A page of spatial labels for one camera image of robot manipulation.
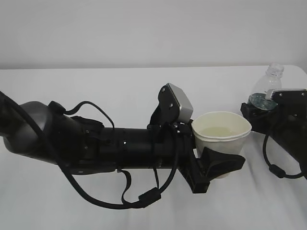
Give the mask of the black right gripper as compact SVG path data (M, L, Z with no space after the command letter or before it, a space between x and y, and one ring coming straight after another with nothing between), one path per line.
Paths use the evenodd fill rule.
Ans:
M240 111L252 124L252 130L265 134L262 145L268 155L267 142L272 138L298 163L307 162L307 106L305 104L282 105L273 110L261 110L242 103Z

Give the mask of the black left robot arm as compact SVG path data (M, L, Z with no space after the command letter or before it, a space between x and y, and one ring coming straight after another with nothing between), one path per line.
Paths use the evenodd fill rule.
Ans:
M102 122L77 116L81 104L71 110L52 101L17 104L0 96L0 135L8 151L58 165L74 181L75 175L109 173L128 169L170 169L160 194L180 173L192 192L205 193L210 181L240 170L245 158L205 147L194 155L191 119L182 116L182 104L172 93L160 93L148 126L105 127Z

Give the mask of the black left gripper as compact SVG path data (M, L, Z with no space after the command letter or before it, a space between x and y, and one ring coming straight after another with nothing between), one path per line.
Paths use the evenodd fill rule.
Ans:
M191 122L147 126L152 140L151 165L156 169L173 169L175 165L192 193L204 194L209 188L209 180L242 169L246 159L204 147L198 160L194 155L196 146Z

